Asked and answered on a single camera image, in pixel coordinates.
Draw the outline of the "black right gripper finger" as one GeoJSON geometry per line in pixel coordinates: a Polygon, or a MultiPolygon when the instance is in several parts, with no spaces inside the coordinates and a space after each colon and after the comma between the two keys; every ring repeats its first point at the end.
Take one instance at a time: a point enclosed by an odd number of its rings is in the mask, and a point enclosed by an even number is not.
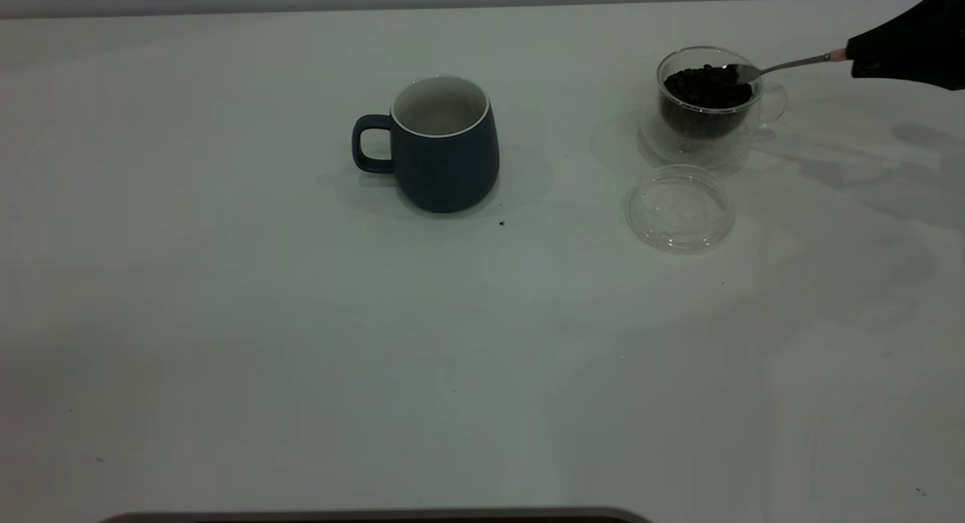
{"type": "Polygon", "coordinates": [[[868,64],[961,63],[963,23],[963,0],[923,0],[871,31],[848,39],[847,57],[868,64]]]}
{"type": "Polygon", "coordinates": [[[875,78],[930,84],[945,90],[964,90],[964,63],[962,57],[938,57],[938,59],[907,60],[854,60],[851,75],[854,78],[875,78]]]}

